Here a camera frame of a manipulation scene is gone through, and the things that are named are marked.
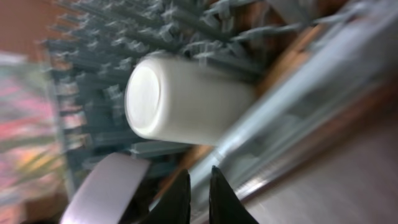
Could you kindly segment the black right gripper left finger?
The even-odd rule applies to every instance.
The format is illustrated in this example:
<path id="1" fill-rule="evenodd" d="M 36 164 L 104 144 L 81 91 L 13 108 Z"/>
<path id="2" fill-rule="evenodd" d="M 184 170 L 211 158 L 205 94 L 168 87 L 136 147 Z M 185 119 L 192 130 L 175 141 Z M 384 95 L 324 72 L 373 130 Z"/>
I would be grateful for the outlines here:
<path id="1" fill-rule="evenodd" d="M 140 224 L 189 224 L 190 202 L 190 175 L 184 169 Z"/>

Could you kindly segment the white bowl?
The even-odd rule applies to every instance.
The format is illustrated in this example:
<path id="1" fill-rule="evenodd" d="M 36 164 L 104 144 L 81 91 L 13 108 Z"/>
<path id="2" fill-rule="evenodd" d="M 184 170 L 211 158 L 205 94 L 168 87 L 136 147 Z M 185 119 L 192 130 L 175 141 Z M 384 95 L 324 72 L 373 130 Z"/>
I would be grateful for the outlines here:
<path id="1" fill-rule="evenodd" d="M 150 162 L 112 153 L 95 165 L 68 204 L 61 224 L 117 224 Z"/>

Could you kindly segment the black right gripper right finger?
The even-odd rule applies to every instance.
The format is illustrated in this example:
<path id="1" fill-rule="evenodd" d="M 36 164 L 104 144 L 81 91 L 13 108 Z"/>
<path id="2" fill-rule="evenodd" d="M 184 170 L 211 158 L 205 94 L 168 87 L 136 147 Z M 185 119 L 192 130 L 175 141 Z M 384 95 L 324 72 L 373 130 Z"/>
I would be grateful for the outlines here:
<path id="1" fill-rule="evenodd" d="M 216 166 L 211 169 L 209 224 L 258 224 Z"/>

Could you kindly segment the white cup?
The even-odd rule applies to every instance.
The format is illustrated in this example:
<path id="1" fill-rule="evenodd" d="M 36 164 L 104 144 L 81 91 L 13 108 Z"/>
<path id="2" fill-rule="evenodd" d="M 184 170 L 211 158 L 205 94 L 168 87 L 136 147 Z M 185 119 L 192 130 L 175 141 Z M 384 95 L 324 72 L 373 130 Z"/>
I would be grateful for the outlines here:
<path id="1" fill-rule="evenodd" d="M 138 136 L 211 146 L 256 100 L 250 84 L 227 72 L 166 57 L 140 61 L 124 96 L 126 119 Z"/>

